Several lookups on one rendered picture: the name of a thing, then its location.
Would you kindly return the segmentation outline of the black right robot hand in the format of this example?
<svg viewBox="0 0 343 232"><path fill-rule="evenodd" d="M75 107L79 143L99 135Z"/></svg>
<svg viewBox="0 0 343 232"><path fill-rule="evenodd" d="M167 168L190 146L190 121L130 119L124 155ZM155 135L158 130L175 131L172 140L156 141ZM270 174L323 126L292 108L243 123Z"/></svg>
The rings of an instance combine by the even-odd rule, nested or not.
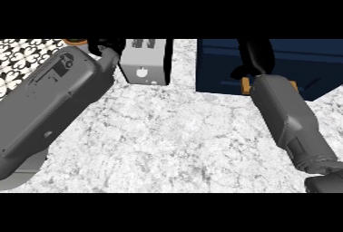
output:
<svg viewBox="0 0 343 232"><path fill-rule="evenodd" d="M237 39L237 51L242 64L230 72L230 77L240 80L243 77L270 74L274 68L274 55L267 39Z"/></svg>

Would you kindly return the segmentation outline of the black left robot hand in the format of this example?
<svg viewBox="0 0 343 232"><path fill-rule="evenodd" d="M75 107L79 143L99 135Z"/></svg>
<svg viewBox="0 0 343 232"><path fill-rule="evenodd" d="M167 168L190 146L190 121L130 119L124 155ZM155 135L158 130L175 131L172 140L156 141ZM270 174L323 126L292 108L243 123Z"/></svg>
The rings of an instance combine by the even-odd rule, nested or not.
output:
<svg viewBox="0 0 343 232"><path fill-rule="evenodd" d="M116 53L116 55L121 55L124 46L125 46L125 40L124 39L88 39L88 51L93 55L100 56L101 52L99 50L99 47L103 46L104 48L110 48L112 51Z"/></svg>

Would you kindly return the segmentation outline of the dark blue open drawer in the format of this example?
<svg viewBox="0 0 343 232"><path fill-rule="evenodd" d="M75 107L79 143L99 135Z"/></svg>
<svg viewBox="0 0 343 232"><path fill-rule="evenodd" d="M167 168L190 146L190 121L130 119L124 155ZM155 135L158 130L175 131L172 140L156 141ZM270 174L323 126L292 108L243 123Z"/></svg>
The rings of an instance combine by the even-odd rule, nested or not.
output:
<svg viewBox="0 0 343 232"><path fill-rule="evenodd" d="M273 74L295 81L306 101L314 101L343 84L343 39L270 39ZM232 70L242 64L236 39L198 39L195 90L240 95Z"/></svg>

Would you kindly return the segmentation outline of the orange can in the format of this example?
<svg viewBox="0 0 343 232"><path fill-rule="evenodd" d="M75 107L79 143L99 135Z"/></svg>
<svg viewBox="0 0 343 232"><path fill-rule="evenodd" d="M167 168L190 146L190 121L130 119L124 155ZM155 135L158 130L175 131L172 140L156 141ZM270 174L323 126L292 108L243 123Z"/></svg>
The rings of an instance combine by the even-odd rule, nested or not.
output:
<svg viewBox="0 0 343 232"><path fill-rule="evenodd" d="M240 83L240 93L242 93L242 95L249 95L249 78L242 77L240 80L239 80L239 83ZM289 81L289 84L294 87L294 90L298 92L295 81Z"/></svg>

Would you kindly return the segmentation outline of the orange round object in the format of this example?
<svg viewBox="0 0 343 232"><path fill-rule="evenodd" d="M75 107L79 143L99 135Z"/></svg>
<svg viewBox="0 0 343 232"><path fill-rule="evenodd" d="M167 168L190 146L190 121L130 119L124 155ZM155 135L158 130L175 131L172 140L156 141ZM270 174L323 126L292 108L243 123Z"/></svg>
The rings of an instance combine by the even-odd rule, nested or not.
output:
<svg viewBox="0 0 343 232"><path fill-rule="evenodd" d="M87 39L62 39L67 45L84 45L87 44Z"/></svg>

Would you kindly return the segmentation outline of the grey box appliance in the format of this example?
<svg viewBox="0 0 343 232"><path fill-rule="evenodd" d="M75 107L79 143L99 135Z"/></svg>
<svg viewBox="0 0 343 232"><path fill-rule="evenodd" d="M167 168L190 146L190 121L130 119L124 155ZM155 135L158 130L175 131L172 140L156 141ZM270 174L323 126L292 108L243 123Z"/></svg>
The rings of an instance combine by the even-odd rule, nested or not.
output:
<svg viewBox="0 0 343 232"><path fill-rule="evenodd" d="M171 57L171 39L127 39L119 61L125 81L165 86L169 83Z"/></svg>

